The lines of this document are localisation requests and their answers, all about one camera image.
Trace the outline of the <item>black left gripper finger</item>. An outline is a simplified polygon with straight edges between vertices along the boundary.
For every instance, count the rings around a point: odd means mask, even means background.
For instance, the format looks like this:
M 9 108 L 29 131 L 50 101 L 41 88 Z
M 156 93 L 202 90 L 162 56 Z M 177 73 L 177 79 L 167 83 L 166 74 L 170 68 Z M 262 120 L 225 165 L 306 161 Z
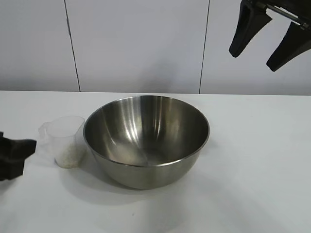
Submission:
M 37 141 L 33 139 L 9 139 L 0 133 L 1 156 L 31 156 L 36 149 Z
M 0 180 L 13 180 L 23 175 L 25 160 L 35 152 L 36 145 L 0 149 Z

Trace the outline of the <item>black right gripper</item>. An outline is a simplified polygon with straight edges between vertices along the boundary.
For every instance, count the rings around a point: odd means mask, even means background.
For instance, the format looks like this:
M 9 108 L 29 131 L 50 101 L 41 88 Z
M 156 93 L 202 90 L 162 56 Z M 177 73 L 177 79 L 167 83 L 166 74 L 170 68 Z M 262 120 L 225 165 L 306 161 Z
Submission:
M 229 47 L 233 57 L 237 58 L 252 38 L 272 20 L 266 13 L 267 9 L 293 21 L 266 63 L 270 70 L 275 72 L 311 49 L 311 1 L 242 0 L 235 35 Z

